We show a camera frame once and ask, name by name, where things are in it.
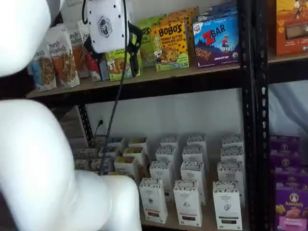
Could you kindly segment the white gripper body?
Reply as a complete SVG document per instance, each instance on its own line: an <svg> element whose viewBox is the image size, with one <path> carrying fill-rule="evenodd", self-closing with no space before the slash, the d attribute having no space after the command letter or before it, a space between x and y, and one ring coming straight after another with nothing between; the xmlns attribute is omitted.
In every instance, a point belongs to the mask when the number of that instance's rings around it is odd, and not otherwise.
<svg viewBox="0 0 308 231"><path fill-rule="evenodd" d="M89 0L87 18L96 53L121 50L128 44L128 5L124 0Z"/></svg>

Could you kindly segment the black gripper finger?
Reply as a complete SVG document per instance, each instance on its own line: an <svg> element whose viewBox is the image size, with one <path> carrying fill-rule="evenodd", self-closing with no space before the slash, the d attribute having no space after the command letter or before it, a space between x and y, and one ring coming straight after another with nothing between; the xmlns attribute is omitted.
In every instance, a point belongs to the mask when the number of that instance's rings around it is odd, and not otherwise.
<svg viewBox="0 0 308 231"><path fill-rule="evenodd" d="M96 52L92 46L92 43L91 43L91 38L87 38L84 42L84 47L86 49L86 51L89 53L89 55L94 59L94 60L97 60L96 58Z"/></svg>
<svg viewBox="0 0 308 231"><path fill-rule="evenodd" d="M127 51L130 55L129 63L131 74L133 77L135 77L139 71L137 54L141 47L143 31L139 27L128 22L128 35L129 39Z"/></svg>

